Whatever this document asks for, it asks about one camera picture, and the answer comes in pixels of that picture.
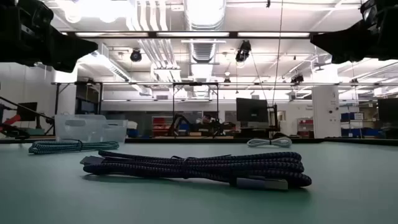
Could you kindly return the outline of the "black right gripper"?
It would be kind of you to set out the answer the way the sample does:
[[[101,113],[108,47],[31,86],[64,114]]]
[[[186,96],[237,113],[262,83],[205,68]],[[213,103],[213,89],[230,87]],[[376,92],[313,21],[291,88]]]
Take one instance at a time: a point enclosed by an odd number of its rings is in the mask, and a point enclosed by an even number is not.
[[[397,60],[397,0],[368,0],[363,21],[345,30],[314,34],[310,42],[331,55],[331,62],[358,62],[365,58],[363,35],[370,32],[370,50],[379,60]]]

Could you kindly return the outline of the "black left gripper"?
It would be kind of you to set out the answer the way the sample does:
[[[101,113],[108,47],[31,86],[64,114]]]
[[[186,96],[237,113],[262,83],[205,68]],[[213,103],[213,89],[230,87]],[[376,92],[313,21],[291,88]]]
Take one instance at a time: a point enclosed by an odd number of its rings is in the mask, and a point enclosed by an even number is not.
[[[1,62],[33,66],[37,62],[72,72],[77,61],[98,44],[50,30],[53,11],[38,0],[1,0]]]

